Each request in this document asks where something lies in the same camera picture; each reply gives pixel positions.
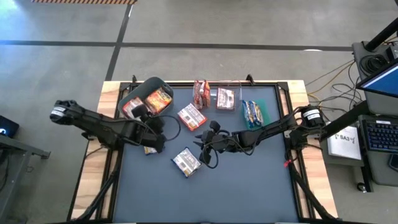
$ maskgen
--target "blue snack package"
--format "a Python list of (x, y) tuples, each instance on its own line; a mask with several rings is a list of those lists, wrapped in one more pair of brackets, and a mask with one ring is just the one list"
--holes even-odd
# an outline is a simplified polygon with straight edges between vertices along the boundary
[(243, 105), (243, 116), (247, 124), (249, 125), (249, 128), (255, 127), (253, 115), (250, 109), (250, 103), (248, 101), (242, 100), (242, 105)]
[(260, 107), (254, 101), (249, 101), (250, 104), (250, 112), (253, 116), (253, 123), (257, 127), (261, 127), (264, 124), (264, 120), (262, 118), (262, 113)]

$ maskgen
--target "gray floor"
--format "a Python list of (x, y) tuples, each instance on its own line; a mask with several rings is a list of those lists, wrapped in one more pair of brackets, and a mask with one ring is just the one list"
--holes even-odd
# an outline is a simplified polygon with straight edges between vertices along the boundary
[[(116, 41), (126, 6), (0, 1), (0, 40)], [(131, 12), (125, 42), (350, 46), (368, 40), (397, 16), (393, 0), (144, 0)], [(0, 46), (0, 114), (21, 124), (18, 138), (52, 151), (32, 160), (13, 215), (29, 223), (66, 219), (87, 141), (77, 128), (49, 120), (55, 100), (95, 109), (112, 47)], [(350, 52), (122, 48), (113, 80), (194, 78), (310, 80), (352, 59)], [(351, 70), (358, 76), (357, 69)], [(333, 75), (307, 87), (314, 91)], [(347, 72), (332, 83), (350, 84)], [(320, 98), (335, 94), (327, 86)], [(348, 109), (349, 100), (325, 106)], [(327, 111), (331, 119), (339, 111)], [(351, 169), (327, 166), (339, 216), (396, 223), (398, 189), (362, 194)]]

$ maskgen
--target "red tag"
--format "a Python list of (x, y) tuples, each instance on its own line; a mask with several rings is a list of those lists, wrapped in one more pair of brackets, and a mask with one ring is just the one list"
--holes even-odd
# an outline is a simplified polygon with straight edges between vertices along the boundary
[(284, 163), (284, 167), (286, 168), (290, 163), (291, 163), (292, 161), (289, 159), (288, 161), (286, 161), (285, 163)]

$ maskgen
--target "computer screen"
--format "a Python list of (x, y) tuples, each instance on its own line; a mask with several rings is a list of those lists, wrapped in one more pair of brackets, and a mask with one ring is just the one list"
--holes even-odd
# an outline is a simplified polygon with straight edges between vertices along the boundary
[(398, 62), (390, 63), (381, 71), (367, 77), (357, 88), (398, 98)]

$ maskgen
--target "keyboard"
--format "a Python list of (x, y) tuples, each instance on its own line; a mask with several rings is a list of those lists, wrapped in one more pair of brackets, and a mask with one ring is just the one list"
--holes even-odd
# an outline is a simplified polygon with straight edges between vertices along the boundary
[(370, 151), (398, 152), (398, 119), (372, 116), (361, 124)]

